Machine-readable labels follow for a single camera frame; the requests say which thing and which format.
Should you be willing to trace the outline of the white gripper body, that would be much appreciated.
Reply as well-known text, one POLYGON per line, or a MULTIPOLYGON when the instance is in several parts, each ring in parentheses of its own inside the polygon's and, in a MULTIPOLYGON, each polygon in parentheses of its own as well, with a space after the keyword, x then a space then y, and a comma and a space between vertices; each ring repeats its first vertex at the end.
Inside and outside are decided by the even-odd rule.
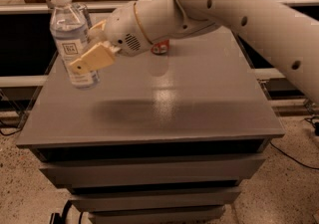
POLYGON ((113 11, 107 17, 104 29, 107 40, 119 47, 122 55, 129 57, 148 51, 152 46, 138 23, 135 5, 135 2, 129 2, 113 11))

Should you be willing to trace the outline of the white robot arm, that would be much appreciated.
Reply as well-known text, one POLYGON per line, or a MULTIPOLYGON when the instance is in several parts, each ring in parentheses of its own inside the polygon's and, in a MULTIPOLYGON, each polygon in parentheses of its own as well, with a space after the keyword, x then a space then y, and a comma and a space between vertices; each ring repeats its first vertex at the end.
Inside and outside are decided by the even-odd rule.
POLYGON ((138 0, 92 28, 93 40, 68 68, 99 70, 167 39, 224 26, 237 34, 313 103, 319 103, 319 23, 274 0, 138 0))

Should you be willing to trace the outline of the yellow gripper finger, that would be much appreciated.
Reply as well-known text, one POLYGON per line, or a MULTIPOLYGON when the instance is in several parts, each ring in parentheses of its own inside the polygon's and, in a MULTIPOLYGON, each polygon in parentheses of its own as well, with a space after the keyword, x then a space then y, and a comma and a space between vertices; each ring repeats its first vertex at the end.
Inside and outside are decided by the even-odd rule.
POLYGON ((99 23, 95 24, 89 30, 89 44, 95 45, 99 42, 105 42, 107 37, 105 35, 105 26, 107 24, 106 20, 102 20, 99 23))
POLYGON ((68 68, 78 75, 97 71, 112 65, 119 50, 119 47, 112 45, 109 41, 97 43, 81 57, 71 62, 68 68))

